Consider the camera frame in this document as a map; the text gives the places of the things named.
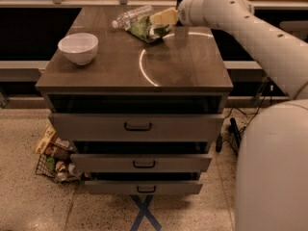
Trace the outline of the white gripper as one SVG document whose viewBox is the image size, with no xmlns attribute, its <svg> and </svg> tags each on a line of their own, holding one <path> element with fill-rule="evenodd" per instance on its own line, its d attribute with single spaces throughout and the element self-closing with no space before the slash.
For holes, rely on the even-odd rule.
<svg viewBox="0 0 308 231">
<path fill-rule="evenodd" d="M 153 25 L 175 25 L 178 21 L 185 26 L 205 26 L 204 0 L 183 0 L 175 8 L 168 8 L 150 16 Z"/>
</svg>

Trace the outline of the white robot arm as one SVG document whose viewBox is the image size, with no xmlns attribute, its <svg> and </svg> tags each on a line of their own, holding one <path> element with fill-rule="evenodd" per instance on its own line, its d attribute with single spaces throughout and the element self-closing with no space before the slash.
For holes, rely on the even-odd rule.
<svg viewBox="0 0 308 231">
<path fill-rule="evenodd" d="M 246 0 L 183 0 L 150 20 L 228 33 L 289 96 L 244 132 L 235 230 L 308 231 L 308 44 L 256 17 Z"/>
</svg>

